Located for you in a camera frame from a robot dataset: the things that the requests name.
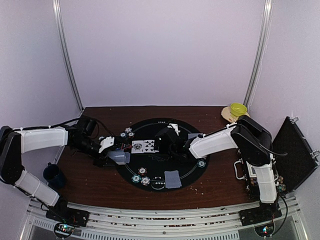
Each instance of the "metal bracket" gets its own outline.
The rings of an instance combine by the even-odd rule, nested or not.
[[[298,122],[299,121],[299,118],[297,117],[297,116],[295,116],[295,117],[290,117],[290,122],[292,123],[292,124],[295,124],[296,122]]]
[[[310,155],[313,159],[315,159],[316,157],[318,157],[320,155],[320,150],[314,150],[313,152],[310,152]]]
[[[247,178],[246,178],[246,176],[245,175],[243,175],[242,177],[239,177],[238,176],[238,170],[237,170],[237,164],[243,164],[244,162],[243,162],[243,160],[242,160],[242,158],[240,158],[238,161],[235,161],[234,162],[234,164],[233,164],[233,167],[234,167],[234,172],[235,172],[235,177],[236,177],[236,179],[238,179],[238,180],[246,180]]]

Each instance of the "white wall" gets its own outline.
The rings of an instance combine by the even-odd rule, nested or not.
[[[275,136],[286,116],[311,147],[320,149],[320,1],[275,0],[270,36],[262,60],[251,116]],[[296,191],[299,205],[319,239],[320,171]]]
[[[0,0],[0,126],[60,123],[79,112],[67,79],[52,1]],[[29,152],[22,163],[42,178],[57,148]],[[0,239],[17,239],[29,199],[0,184]]]
[[[244,100],[264,0],[60,4],[84,106],[220,106]]]

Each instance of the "robotic arm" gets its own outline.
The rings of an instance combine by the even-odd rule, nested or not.
[[[200,159],[227,149],[239,149],[242,158],[253,166],[260,190],[260,201],[273,204],[277,190],[273,171],[270,133],[254,120],[243,116],[236,123],[214,134],[196,137],[189,146],[190,153]]]
[[[196,161],[227,149],[239,149],[243,162],[251,164],[256,173],[261,206],[258,212],[267,210],[268,214],[264,214],[266,218],[277,212],[278,192],[273,171],[275,158],[272,154],[272,137],[250,117],[241,116],[237,122],[217,132],[199,134],[187,141],[181,140],[173,128],[167,127],[158,132],[155,144],[160,153],[169,149],[167,152],[181,162]]]
[[[70,146],[92,156],[93,164],[98,167],[125,164],[123,160],[113,161],[109,158],[109,153],[125,140],[109,136],[100,139],[99,143],[95,142],[90,135],[96,125],[95,120],[81,118],[73,126],[55,128],[12,129],[3,126],[0,129],[0,180],[39,200],[49,209],[46,214],[48,218],[64,222],[72,219],[68,224],[85,227],[89,213],[68,208],[65,199],[25,169],[21,155],[43,148]]]

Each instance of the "white backdrop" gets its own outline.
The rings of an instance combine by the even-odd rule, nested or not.
[[[61,12],[82,103],[243,102],[264,0],[65,0]]]

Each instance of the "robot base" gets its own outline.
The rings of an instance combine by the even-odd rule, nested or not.
[[[282,216],[281,210],[279,209],[279,205],[276,209],[265,209],[261,206],[246,210],[241,210],[239,212],[240,220],[242,226],[248,226],[252,224],[259,224],[263,222],[271,221],[272,219],[276,219]]]
[[[67,211],[63,214],[59,214],[64,219],[68,220],[66,224],[72,225],[72,226],[79,226],[79,227],[86,227],[87,221],[89,218],[89,212],[73,209],[73,208],[67,208]],[[47,211],[45,214],[45,217],[48,219],[52,219],[58,222],[63,222],[60,217],[52,213],[51,211]]]

